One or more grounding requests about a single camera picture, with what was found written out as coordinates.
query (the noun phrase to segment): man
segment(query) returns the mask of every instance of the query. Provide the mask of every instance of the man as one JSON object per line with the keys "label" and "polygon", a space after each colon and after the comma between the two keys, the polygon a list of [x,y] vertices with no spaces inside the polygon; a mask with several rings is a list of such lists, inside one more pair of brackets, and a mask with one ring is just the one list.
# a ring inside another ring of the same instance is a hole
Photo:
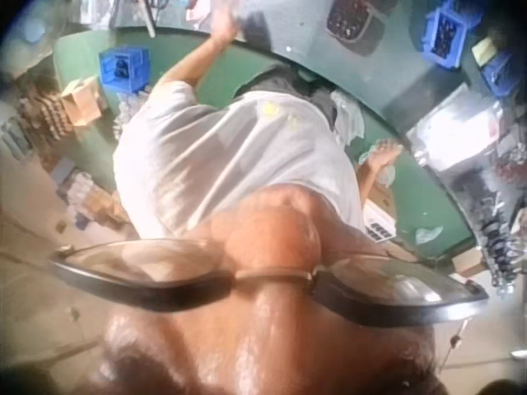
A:
{"label": "man", "polygon": [[[331,112],[280,93],[287,80],[273,91],[245,87],[224,110],[199,105],[194,87],[236,32],[219,11],[211,37],[159,80],[124,130],[115,174],[139,234],[212,241],[236,270],[309,272],[353,253],[382,254],[361,232],[361,201],[400,149],[373,155],[357,182]],[[365,328],[295,284],[265,281],[177,314],[122,308],[100,369],[79,391],[442,393],[432,338],[430,328]]]}

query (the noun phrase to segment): glasses lens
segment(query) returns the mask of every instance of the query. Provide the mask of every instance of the glasses lens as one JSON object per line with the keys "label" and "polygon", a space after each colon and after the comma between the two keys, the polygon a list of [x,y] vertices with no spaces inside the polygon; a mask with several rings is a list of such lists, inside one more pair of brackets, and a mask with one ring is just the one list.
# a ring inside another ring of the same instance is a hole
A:
{"label": "glasses lens", "polygon": [[222,264],[214,244],[187,240],[136,240],[79,250],[65,262],[127,281],[182,281],[206,274]]}
{"label": "glasses lens", "polygon": [[428,305],[471,296],[463,284],[419,263],[353,257],[329,270],[359,297],[381,304]]}

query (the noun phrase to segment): white cloth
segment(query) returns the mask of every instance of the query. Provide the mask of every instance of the white cloth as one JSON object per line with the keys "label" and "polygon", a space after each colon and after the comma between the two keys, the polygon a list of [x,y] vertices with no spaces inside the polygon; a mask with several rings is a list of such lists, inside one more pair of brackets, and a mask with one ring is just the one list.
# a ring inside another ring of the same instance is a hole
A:
{"label": "white cloth", "polygon": [[256,91],[217,110],[184,82],[162,89],[124,127],[114,153],[121,201],[141,237],[182,235],[274,184],[321,193],[364,231],[355,171],[312,104]]}

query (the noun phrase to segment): blue plastic crate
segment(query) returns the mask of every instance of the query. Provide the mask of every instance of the blue plastic crate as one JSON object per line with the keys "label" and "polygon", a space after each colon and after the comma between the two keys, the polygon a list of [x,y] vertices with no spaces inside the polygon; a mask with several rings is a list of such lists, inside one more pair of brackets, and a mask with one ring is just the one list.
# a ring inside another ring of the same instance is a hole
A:
{"label": "blue plastic crate", "polygon": [[[455,26],[456,29],[451,40],[450,51],[444,57],[435,53],[437,52],[435,47],[438,30],[443,21]],[[442,7],[437,8],[434,12],[427,15],[425,34],[422,37],[422,56],[445,68],[459,67],[467,30],[466,24],[458,16]]]}
{"label": "blue plastic crate", "polygon": [[150,56],[144,47],[119,47],[99,53],[100,80],[112,91],[133,93],[150,81]]}
{"label": "blue plastic crate", "polygon": [[443,8],[458,16],[468,29],[473,29],[483,18],[487,0],[446,0]]}
{"label": "blue plastic crate", "polygon": [[502,51],[485,65],[483,78],[496,97],[506,97],[520,84],[523,77],[523,56]]}

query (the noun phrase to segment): glasses frame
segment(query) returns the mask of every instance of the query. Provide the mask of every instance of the glasses frame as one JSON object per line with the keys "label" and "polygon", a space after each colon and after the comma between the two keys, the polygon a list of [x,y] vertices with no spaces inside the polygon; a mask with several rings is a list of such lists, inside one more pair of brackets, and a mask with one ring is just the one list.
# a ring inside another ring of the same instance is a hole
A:
{"label": "glasses frame", "polygon": [[[317,267],[312,273],[280,267],[241,270],[233,273],[218,267],[193,279],[155,283],[125,280],[66,262],[75,253],[143,241],[146,240],[98,244],[78,250],[62,249],[55,252],[49,260],[55,276],[70,286],[118,304],[127,304],[161,313],[194,309],[224,299],[237,285],[248,281],[299,281],[307,285],[307,292],[317,303],[349,321],[376,328],[427,326],[467,319],[480,313],[488,300],[487,292],[479,284],[468,280],[464,288],[470,296],[456,301],[427,305],[380,304],[366,300],[363,294],[346,286],[327,267],[323,266]],[[192,241],[176,239],[149,239],[148,241],[192,243]],[[392,259],[364,254],[357,254],[355,257]]]}

